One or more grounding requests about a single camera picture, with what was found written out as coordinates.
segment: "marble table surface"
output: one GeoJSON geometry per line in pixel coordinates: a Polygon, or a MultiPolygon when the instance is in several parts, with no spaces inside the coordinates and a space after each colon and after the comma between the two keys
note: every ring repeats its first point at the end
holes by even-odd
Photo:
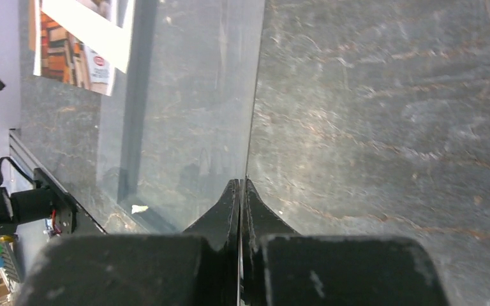
{"type": "Polygon", "coordinates": [[[413,237],[490,305],[490,0],[161,1],[140,120],[126,75],[32,76],[22,10],[21,139],[110,232],[183,230],[247,174],[298,232],[413,237]]]}

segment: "white speckle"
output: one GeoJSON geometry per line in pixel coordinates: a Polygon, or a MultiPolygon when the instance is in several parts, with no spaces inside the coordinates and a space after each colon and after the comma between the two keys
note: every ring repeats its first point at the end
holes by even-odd
{"type": "Polygon", "coordinates": [[[149,206],[139,206],[139,205],[132,205],[132,214],[136,214],[139,212],[145,212],[146,210],[149,209],[149,206]]]}
{"type": "Polygon", "coordinates": [[[322,284],[322,281],[318,277],[315,271],[311,270],[311,281],[313,281],[313,284],[315,285],[316,293],[318,293],[318,296],[320,298],[325,298],[326,295],[324,294],[324,284],[322,284]]]}
{"type": "Polygon", "coordinates": [[[59,289],[53,289],[48,291],[46,297],[48,298],[48,300],[53,300],[63,293],[64,293],[64,287],[59,287],[59,289]]]}

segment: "paper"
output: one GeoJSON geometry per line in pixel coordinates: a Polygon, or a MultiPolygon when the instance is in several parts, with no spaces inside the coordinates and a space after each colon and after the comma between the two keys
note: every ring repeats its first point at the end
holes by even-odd
{"type": "Polygon", "coordinates": [[[121,29],[116,26],[118,1],[127,0],[35,0],[33,73],[110,96],[115,65],[108,60],[112,53],[101,48],[105,44],[101,41],[114,41],[115,37],[100,31],[97,24],[102,21],[107,27],[121,29]],[[96,40],[90,34],[93,26],[99,31],[96,40]]]}

